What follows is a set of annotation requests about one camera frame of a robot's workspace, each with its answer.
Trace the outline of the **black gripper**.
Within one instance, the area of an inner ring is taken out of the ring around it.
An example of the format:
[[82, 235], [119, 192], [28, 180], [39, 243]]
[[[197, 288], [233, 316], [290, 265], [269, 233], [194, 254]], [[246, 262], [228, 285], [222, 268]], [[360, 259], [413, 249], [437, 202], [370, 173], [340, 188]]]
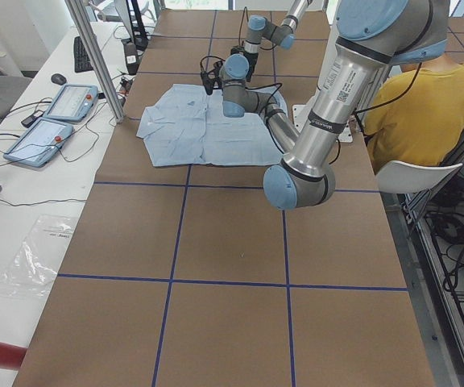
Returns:
[[259, 54], [257, 52], [248, 52], [243, 46], [233, 46], [230, 49], [230, 54], [231, 55], [241, 54], [247, 59], [248, 64], [249, 64], [249, 69], [248, 69], [248, 73], [246, 75], [246, 81], [250, 82], [251, 78], [252, 78], [252, 75], [253, 75], [253, 73], [255, 71], [255, 66], [257, 64]]
[[205, 88], [205, 92], [208, 95], [213, 94], [214, 89], [222, 89], [222, 79], [220, 77], [220, 71], [223, 66], [224, 61], [218, 60], [213, 64], [211, 70], [207, 71], [204, 69], [203, 65], [201, 64], [201, 81], [202, 85]]

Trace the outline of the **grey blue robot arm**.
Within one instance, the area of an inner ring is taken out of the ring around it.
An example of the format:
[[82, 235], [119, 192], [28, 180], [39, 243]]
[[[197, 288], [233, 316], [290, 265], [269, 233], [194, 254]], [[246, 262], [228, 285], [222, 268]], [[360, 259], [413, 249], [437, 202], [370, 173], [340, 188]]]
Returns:
[[312, 3], [313, 0], [295, 1], [280, 25], [275, 25], [260, 15], [252, 15], [248, 19], [246, 38], [243, 41], [239, 40], [238, 45], [233, 46], [230, 50], [230, 54], [242, 54], [246, 57], [248, 62], [247, 81], [251, 80], [255, 71], [262, 40], [271, 42], [271, 49], [276, 46], [283, 49], [291, 48], [299, 22]]
[[337, 55], [325, 82], [297, 129], [275, 97], [247, 88], [262, 40], [288, 49], [308, 1], [295, 1], [280, 25], [253, 15], [243, 44], [226, 60], [201, 72], [207, 94], [222, 90], [223, 114], [258, 114], [283, 150], [280, 162], [263, 176], [267, 200], [291, 210], [327, 201], [335, 190], [327, 157], [368, 81], [385, 65], [418, 63], [439, 57], [446, 46], [447, 1], [342, 1], [338, 5]]

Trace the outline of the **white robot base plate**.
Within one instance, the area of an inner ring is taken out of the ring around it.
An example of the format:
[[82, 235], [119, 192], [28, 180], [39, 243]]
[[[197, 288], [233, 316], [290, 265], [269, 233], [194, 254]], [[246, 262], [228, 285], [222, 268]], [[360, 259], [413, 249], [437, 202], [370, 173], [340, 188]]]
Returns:
[[319, 117], [313, 113], [311, 106], [293, 105], [292, 117], [295, 128], [298, 132], [302, 132], [306, 122], [309, 121], [310, 125], [320, 127], [325, 131], [338, 135], [338, 139], [341, 143], [353, 142], [353, 135], [351, 134], [350, 128], [346, 123], [334, 123], [323, 119], [322, 117]]

